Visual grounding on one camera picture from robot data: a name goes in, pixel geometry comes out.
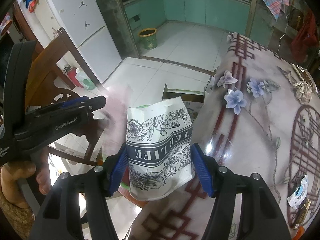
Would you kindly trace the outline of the person left hand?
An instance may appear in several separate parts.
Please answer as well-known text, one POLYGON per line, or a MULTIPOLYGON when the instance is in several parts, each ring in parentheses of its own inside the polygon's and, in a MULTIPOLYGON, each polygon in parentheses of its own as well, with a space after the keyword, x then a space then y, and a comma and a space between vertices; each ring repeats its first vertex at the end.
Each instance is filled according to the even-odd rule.
POLYGON ((22 182, 35 176, 38 191, 46 195, 52 185, 48 164, 48 148, 43 148, 37 160, 33 163, 29 160, 8 162, 1 168, 1 189, 5 199, 12 205, 21 209, 27 209, 29 204, 22 192, 22 182))

